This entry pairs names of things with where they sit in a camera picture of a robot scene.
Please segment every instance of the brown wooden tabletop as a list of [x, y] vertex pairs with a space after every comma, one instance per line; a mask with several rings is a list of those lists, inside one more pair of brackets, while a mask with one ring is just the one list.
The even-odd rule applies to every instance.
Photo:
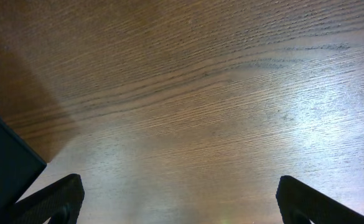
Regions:
[[364, 214], [364, 1], [0, 0], [0, 116], [79, 223], [282, 223], [281, 175]]

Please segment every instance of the wood grain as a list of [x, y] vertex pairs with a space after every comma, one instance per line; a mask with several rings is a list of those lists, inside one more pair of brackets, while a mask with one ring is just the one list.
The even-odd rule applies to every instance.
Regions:
[[79, 223], [281, 223], [281, 175], [364, 214], [364, 1], [0, 0], [0, 115]]

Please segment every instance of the wooden table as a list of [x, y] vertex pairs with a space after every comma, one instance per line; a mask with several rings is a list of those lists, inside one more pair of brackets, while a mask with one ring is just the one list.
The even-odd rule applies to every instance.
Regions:
[[81, 224], [281, 223], [281, 175], [364, 214], [364, 1], [0, 0], [0, 115]]

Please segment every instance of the black rectangular object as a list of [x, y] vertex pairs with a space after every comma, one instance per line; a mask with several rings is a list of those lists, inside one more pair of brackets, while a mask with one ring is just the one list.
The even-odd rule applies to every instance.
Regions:
[[45, 161], [0, 119], [0, 211], [16, 203], [45, 167]]

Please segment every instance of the wooden surface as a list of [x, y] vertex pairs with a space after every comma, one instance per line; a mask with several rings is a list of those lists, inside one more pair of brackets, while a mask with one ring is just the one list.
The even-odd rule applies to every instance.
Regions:
[[281, 223], [281, 175], [364, 214], [364, 1], [0, 0], [0, 115], [79, 223]]

